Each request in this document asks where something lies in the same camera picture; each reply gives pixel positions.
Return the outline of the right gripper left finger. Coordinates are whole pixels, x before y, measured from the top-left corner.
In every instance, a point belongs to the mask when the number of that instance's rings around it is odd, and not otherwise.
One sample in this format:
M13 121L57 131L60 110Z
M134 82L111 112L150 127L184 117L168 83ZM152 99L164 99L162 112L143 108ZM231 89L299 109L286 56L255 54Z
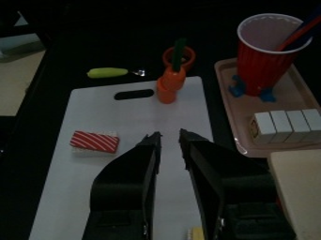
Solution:
M160 137L147 135L95 177L81 240L151 240Z

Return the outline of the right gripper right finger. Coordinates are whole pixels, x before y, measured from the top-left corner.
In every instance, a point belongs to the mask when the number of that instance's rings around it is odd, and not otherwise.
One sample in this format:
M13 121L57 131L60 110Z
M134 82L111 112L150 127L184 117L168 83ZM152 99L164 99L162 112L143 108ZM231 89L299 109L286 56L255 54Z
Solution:
M184 129L179 144L204 240L294 240L269 170Z

